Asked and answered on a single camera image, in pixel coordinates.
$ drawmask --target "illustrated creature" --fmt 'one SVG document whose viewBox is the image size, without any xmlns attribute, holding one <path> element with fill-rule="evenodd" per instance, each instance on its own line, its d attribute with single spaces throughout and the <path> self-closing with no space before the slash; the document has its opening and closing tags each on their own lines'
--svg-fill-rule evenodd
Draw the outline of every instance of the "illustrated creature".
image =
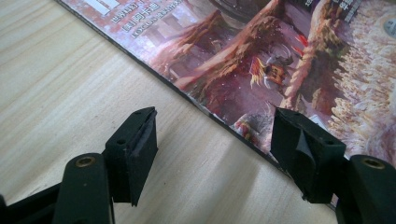
<svg viewBox="0 0 396 224">
<path fill-rule="evenodd" d="M 307 40 L 303 35 L 298 35 L 296 39 L 305 47 L 307 46 Z M 253 84 L 255 83 L 259 86 L 263 83 L 268 90 L 278 91 L 282 96 L 285 96 L 283 88 L 287 86 L 285 81 L 286 78 L 291 77 L 288 69 L 292 69 L 289 66 L 293 63 L 293 57 L 288 47 L 283 44 L 279 46 L 282 47 L 277 48 L 283 48 L 286 57 L 276 55 L 273 53 L 273 50 L 270 49 L 270 58 L 263 64 L 259 57 L 253 56 L 249 69 L 249 73 L 251 74 L 251 88 L 253 88 Z M 292 49 L 298 53 L 300 59 L 303 58 L 304 53 L 301 49 L 297 47 L 292 47 Z"/>
</svg>

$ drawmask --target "magazine cover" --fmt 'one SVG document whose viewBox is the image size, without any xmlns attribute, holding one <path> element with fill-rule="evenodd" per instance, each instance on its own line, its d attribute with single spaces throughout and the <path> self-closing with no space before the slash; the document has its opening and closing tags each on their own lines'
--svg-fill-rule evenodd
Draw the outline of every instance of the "magazine cover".
<svg viewBox="0 0 396 224">
<path fill-rule="evenodd" d="M 396 165 L 395 1 L 57 1 L 267 159 L 280 106 Z"/>
</svg>

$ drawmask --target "light wood surface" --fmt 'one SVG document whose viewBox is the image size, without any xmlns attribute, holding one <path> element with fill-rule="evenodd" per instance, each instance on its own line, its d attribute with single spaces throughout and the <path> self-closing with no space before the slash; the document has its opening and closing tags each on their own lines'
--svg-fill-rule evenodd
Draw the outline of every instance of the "light wood surface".
<svg viewBox="0 0 396 224">
<path fill-rule="evenodd" d="M 51 0 L 0 2 L 0 193 L 15 203 L 156 106 L 159 152 L 117 223 L 336 223 L 325 205 Z"/>
</svg>

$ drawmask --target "wooden table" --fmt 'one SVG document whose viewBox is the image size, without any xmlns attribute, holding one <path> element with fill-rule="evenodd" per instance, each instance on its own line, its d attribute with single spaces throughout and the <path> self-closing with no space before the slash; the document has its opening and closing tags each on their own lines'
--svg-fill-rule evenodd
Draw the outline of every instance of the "wooden table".
<svg viewBox="0 0 396 224">
<path fill-rule="evenodd" d="M 117 223 L 336 223 L 325 205 L 51 0 L 0 2 L 0 192 L 15 203 L 154 105 L 159 152 Z"/>
</svg>

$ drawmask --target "black plastic part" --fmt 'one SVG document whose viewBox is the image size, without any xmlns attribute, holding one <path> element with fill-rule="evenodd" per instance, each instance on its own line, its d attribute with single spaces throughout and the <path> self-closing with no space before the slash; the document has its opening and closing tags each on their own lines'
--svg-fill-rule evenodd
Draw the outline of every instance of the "black plastic part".
<svg viewBox="0 0 396 224">
<path fill-rule="evenodd" d="M 6 206 L 2 198 L 2 223 L 50 223 L 55 211 L 60 184 L 38 192 L 17 203 Z"/>
<path fill-rule="evenodd" d="M 385 161 L 364 155 L 350 158 L 347 169 L 362 223 L 395 223 L 396 171 Z"/>
<path fill-rule="evenodd" d="M 103 155 L 114 203 L 137 205 L 158 151 L 154 107 L 134 112 L 106 143 Z"/>
<path fill-rule="evenodd" d="M 361 224 L 361 213 L 356 202 L 345 203 L 339 199 L 335 207 L 335 214 L 337 216 L 338 224 Z"/>
<path fill-rule="evenodd" d="M 52 223 L 114 223 L 105 160 L 88 153 L 67 163 Z"/>
<path fill-rule="evenodd" d="M 277 108 L 271 153 L 311 203 L 330 203 L 346 145 L 304 115 Z"/>
</svg>

